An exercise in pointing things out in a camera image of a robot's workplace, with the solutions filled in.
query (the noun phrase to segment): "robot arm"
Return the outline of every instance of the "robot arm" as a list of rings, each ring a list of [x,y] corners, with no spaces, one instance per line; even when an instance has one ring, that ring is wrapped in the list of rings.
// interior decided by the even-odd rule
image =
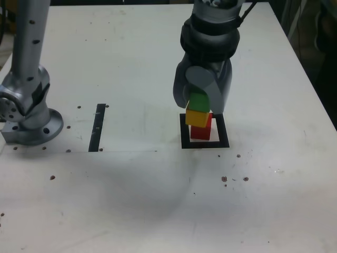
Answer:
[[[49,74],[39,65],[50,0],[18,0],[12,67],[0,85],[0,116],[7,143],[37,145],[63,127],[46,104]]]
[[[185,51],[176,69],[173,95],[186,108],[190,92],[204,91],[214,114],[223,113],[229,93],[232,66],[230,57],[240,40],[237,28],[256,3],[239,17],[244,0],[195,0],[192,16],[181,31]]]

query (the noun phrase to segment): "black tape strip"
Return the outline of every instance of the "black tape strip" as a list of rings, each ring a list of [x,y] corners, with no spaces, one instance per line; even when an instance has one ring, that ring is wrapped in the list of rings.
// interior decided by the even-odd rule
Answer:
[[[100,147],[101,133],[103,127],[104,113],[106,104],[98,104],[96,108],[93,131],[91,133],[89,152],[98,152]]]
[[[209,142],[190,142],[189,126],[185,124],[186,114],[180,114],[180,134],[182,149],[219,149],[229,148],[228,136],[226,132],[225,121],[222,114],[212,114],[212,118],[216,120],[217,133],[219,141]]]

